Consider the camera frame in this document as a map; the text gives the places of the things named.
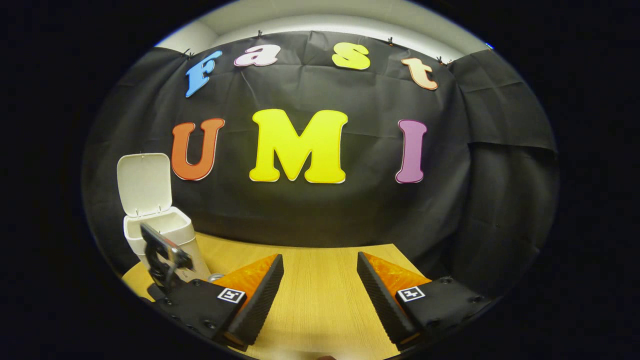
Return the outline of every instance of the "table surface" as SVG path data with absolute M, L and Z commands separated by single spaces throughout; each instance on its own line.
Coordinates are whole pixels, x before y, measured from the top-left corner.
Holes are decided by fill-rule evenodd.
M 228 274 L 272 254 L 282 254 L 284 275 L 254 345 L 244 353 L 261 360 L 380 360 L 398 355 L 356 272 L 358 251 L 420 274 L 393 244 L 367 247 L 281 247 L 225 240 L 196 233 L 211 273 Z M 122 280 L 153 300 L 142 263 Z

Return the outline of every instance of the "black fabric backdrop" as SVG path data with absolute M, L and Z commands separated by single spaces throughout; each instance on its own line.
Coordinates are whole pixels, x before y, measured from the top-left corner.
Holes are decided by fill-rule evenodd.
M 338 42 L 362 44 L 371 66 L 331 60 Z M 236 67 L 250 47 L 276 44 L 278 61 Z M 185 73 L 213 51 L 223 54 L 209 82 L 185 98 Z M 435 91 L 419 87 L 400 60 L 433 69 Z M 348 116 L 342 129 L 342 184 L 280 179 L 257 183 L 258 125 L 252 115 L 278 108 L 300 134 L 317 111 Z M 200 124 L 222 118 L 216 159 L 200 181 L 173 172 L 173 205 L 196 231 L 233 240 L 302 247 L 394 243 L 428 277 L 453 275 L 476 291 L 501 295 L 544 243 L 557 199 L 556 146 L 544 111 L 522 79 L 493 51 L 448 67 L 413 50 L 359 35 L 297 31 L 247 38 L 193 58 L 154 48 L 116 84 L 88 138 L 83 164 L 87 218 L 118 271 L 138 260 L 123 234 L 116 164 L 127 154 L 163 152 L 172 129 L 193 122 L 188 160 L 202 149 Z M 422 171 L 399 184 L 401 119 L 424 123 Z M 302 172 L 308 169 L 307 159 Z

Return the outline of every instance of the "white trash can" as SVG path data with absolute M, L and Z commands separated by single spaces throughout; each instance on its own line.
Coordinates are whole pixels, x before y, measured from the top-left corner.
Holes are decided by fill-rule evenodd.
M 180 209 L 171 206 L 171 165 L 169 157 L 162 153 L 125 155 L 118 161 L 118 191 L 124 217 L 124 236 L 131 250 L 140 258 L 147 270 L 146 242 L 140 232 L 140 224 L 147 223 L 156 231 L 178 245 L 191 256 L 193 271 L 178 269 L 178 277 L 184 281 L 207 280 L 211 275 L 195 240 L 191 219 Z M 170 263 L 162 256 L 163 263 Z

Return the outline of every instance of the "yellow letter m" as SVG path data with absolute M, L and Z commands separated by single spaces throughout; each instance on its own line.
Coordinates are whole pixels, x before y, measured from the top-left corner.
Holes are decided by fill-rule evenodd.
M 253 114 L 253 121 L 260 127 L 258 155 L 255 169 L 249 172 L 253 181 L 277 181 L 280 172 L 273 167 L 274 152 L 282 164 L 287 178 L 298 178 L 309 154 L 311 166 L 305 172 L 310 183 L 342 183 L 346 175 L 340 168 L 340 137 L 347 115 L 339 111 L 322 110 L 312 118 L 302 135 L 283 110 L 260 110 Z

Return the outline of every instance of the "wrinkled fabric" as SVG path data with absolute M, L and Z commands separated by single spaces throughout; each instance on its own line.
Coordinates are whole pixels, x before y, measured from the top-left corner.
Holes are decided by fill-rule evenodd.
M 338 42 L 364 45 L 370 67 L 335 66 L 331 56 Z M 234 66 L 245 50 L 263 44 L 281 47 L 276 63 Z M 217 50 L 223 54 L 208 83 L 186 98 L 187 70 Z M 413 81 L 400 62 L 412 57 L 433 69 L 437 90 Z M 249 178 L 259 133 L 252 116 L 271 108 L 284 110 L 299 135 L 320 110 L 348 116 L 340 140 L 342 184 L 307 182 L 303 172 L 312 155 L 295 181 L 284 176 L 277 156 L 278 181 Z M 209 175 L 186 181 L 171 172 L 173 206 L 198 232 L 298 247 L 393 243 L 427 277 L 449 272 L 476 291 L 497 291 L 517 281 L 554 216 L 557 165 L 548 121 L 522 79 L 489 50 L 447 67 L 380 40 L 317 31 L 247 38 L 191 59 L 154 48 L 104 101 L 84 154 L 88 221 L 122 272 L 138 260 L 122 229 L 118 160 L 141 152 L 171 158 L 173 127 L 192 122 L 187 159 L 197 163 L 200 124 L 213 118 L 225 125 Z M 397 123 L 403 119 L 428 129 L 422 139 L 424 179 L 415 184 L 395 178 L 403 158 Z

